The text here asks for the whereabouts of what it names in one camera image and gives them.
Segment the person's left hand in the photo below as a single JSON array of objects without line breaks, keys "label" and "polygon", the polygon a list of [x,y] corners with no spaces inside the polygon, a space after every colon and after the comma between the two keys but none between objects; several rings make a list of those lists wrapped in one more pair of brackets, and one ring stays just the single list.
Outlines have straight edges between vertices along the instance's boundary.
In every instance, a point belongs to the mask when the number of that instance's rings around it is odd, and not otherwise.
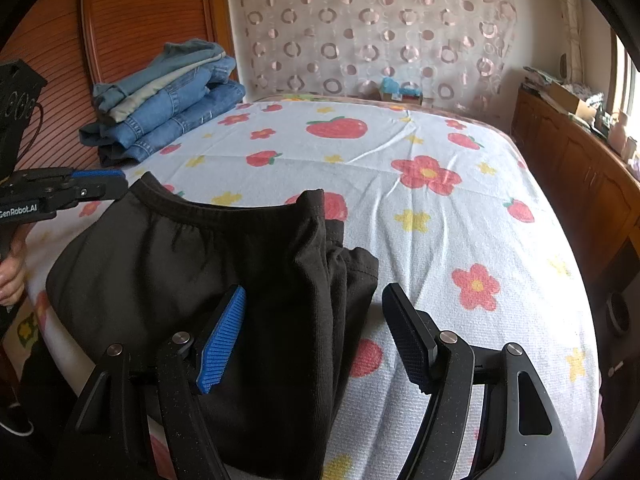
[{"label": "person's left hand", "polygon": [[31,224],[19,226],[10,245],[9,255],[0,266],[0,300],[2,307],[12,307],[23,295],[26,284],[26,238],[32,230]]}]

